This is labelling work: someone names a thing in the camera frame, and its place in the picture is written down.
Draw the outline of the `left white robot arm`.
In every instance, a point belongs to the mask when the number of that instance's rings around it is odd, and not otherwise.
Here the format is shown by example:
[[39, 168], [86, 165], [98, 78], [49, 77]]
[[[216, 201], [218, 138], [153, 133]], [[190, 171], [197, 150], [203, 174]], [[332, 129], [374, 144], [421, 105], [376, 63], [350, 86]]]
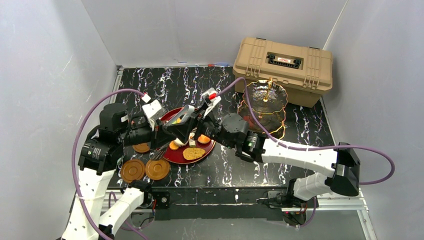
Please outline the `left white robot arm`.
[[108, 185], [124, 157], [124, 148], [147, 143], [161, 149], [169, 142], [170, 135], [160, 123], [164, 114], [157, 100], [145, 104], [134, 117], [129, 117], [128, 108], [122, 103], [103, 107], [99, 124], [89, 132], [80, 153], [72, 154], [77, 160], [72, 171], [76, 194], [61, 236], [63, 240], [112, 240], [135, 209], [156, 203], [151, 185], [136, 177], [118, 201], [106, 212], [102, 211]]

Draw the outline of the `three-tier glass cake stand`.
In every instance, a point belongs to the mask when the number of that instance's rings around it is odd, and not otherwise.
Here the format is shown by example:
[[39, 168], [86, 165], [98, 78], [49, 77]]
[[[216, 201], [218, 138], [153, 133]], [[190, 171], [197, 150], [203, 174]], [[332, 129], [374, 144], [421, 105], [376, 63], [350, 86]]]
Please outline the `three-tier glass cake stand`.
[[249, 129], [261, 132], [264, 127], [273, 137], [285, 136], [285, 107], [288, 104], [286, 90], [271, 80], [258, 80], [247, 84], [237, 113], [249, 124]]

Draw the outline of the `dark red round tray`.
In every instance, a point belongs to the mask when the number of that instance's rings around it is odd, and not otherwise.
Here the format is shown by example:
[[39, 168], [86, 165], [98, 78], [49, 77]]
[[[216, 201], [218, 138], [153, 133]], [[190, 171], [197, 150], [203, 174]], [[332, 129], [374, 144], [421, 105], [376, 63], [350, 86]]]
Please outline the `dark red round tray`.
[[210, 154], [216, 142], [204, 135], [194, 137], [196, 130], [196, 128], [191, 130], [185, 143], [179, 139], [169, 143], [163, 158], [170, 163], [187, 165], [198, 162]]

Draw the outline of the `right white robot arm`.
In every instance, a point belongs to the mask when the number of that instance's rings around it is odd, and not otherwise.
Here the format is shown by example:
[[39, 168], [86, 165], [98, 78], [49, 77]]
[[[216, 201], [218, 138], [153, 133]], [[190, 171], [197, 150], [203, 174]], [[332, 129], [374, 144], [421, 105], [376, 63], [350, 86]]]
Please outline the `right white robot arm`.
[[200, 109], [186, 105], [161, 121], [167, 131], [186, 142], [189, 134], [205, 135], [235, 150], [235, 156], [246, 162], [287, 164], [314, 171], [313, 175], [290, 180], [286, 200], [306, 202], [330, 192], [356, 197], [359, 195], [360, 160], [351, 145], [341, 143], [335, 149], [321, 149], [287, 141], [273, 141], [264, 133], [249, 129], [249, 123], [237, 113], [221, 120]]

